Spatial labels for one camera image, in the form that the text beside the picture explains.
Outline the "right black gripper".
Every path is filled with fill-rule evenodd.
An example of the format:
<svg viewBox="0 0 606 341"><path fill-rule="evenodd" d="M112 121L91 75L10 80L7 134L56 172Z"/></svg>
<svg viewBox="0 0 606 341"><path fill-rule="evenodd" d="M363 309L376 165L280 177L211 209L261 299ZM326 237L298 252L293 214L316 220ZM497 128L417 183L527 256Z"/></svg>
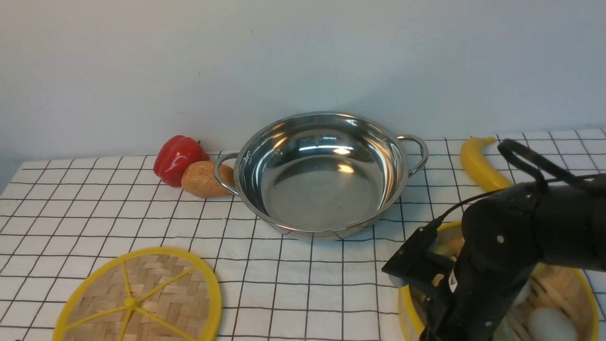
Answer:
<svg viewBox="0 0 606 341"><path fill-rule="evenodd" d="M430 252L437 223L419 229L422 261L444 277L425 278L423 341L489 341L541 255L531 223L463 223L457 261Z"/></svg>

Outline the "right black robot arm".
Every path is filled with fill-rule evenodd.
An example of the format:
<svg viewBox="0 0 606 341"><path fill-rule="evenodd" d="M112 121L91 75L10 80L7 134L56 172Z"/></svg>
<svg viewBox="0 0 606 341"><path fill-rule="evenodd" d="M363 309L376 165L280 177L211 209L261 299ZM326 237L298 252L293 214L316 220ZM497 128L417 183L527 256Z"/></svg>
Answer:
<svg viewBox="0 0 606 341"><path fill-rule="evenodd" d="M605 176L562 186L520 183L471 198L456 261L430 251L443 216L401 254L404 277L426 295L422 341L489 341L538 263L605 270Z"/></svg>

